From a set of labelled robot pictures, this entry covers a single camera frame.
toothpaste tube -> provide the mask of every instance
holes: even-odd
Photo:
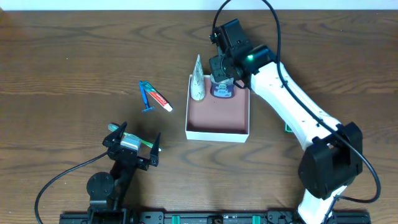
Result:
[[[152,96],[168,112],[171,112],[173,110],[170,103],[148,81],[142,82],[141,86],[144,87],[145,91],[150,94],[150,96]]]

small bottle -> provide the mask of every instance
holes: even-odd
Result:
[[[229,99],[234,97],[234,78],[229,78],[227,80],[216,82],[214,80],[213,74],[210,75],[211,88],[210,94],[217,98]]]

red label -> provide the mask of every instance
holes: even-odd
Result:
[[[160,105],[165,106],[168,102],[158,93],[150,92],[149,93],[155,100],[160,103]]]

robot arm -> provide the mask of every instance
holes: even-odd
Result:
[[[216,27],[210,39],[217,44],[219,54],[210,59],[210,68],[216,82],[227,78],[242,80],[267,101],[292,128],[305,151],[298,175],[306,188],[298,207],[301,219],[307,224],[319,224],[330,216],[334,197],[362,172],[362,160],[331,132],[319,125],[286,90],[280,80],[275,55],[265,45],[253,48],[237,19]],[[362,132],[354,124],[343,126],[317,106],[291,79],[280,64],[282,77],[294,95],[318,118],[343,136],[362,153]]]
[[[340,124],[340,122],[316,105],[291,79],[284,66],[282,64],[280,66],[285,80],[288,81],[290,88],[300,100],[322,118],[327,125],[334,127],[335,131],[337,131],[336,125]],[[267,101],[292,128],[304,151],[313,144],[312,139],[315,137],[323,139],[330,135],[330,132],[324,127],[317,125],[317,122],[282,87],[274,62],[261,67],[258,74],[252,75],[251,89]],[[298,213],[303,221],[307,224],[321,223],[333,202],[333,197],[341,194],[345,188],[346,186],[342,185],[325,200],[316,198],[308,190],[305,190],[303,201],[298,207]]]
[[[337,131],[337,124],[340,122],[324,112],[316,105],[297,84],[292,80],[286,69],[280,65],[282,75],[288,81],[290,88],[297,97],[312,110],[319,118]],[[292,128],[303,150],[312,145],[312,139],[320,139],[330,135],[324,127],[317,125],[317,122],[292,98],[290,93],[282,87],[279,80],[277,67],[274,62],[259,69],[259,73],[251,76],[251,89],[266,100],[279,114],[279,116]]]

white wall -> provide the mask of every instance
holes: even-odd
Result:
[[[0,0],[4,10],[215,10],[224,0]],[[275,9],[398,9],[398,0],[269,0]],[[225,9],[267,9],[232,0]]]

